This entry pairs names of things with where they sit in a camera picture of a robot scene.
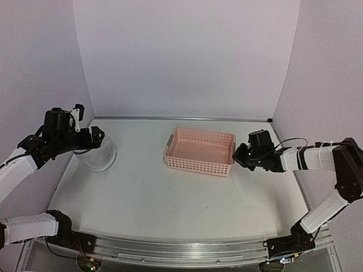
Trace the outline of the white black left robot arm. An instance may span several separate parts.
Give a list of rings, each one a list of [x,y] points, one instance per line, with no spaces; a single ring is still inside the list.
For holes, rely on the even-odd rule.
[[[1,201],[48,161],[70,151],[100,148],[104,137],[104,131],[97,126],[79,132],[58,131],[47,137],[39,129],[35,135],[27,136],[1,164]],[[76,243],[71,225],[71,219],[58,210],[4,219],[1,222],[1,248],[38,237],[54,237],[63,247],[69,248]]]

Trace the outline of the white mesh laundry bag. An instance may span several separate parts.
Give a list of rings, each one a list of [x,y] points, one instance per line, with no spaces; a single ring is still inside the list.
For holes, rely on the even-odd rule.
[[[117,157],[117,148],[106,134],[101,146],[91,150],[73,151],[75,157],[91,172],[102,172],[108,169]]]

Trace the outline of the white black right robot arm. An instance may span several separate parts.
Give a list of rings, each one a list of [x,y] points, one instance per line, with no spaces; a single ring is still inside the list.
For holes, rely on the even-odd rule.
[[[291,227],[289,235],[265,241],[270,260],[314,249],[321,227],[362,199],[362,149],[353,138],[277,148],[270,137],[251,135],[233,159],[251,171],[294,173],[310,201],[309,212]]]

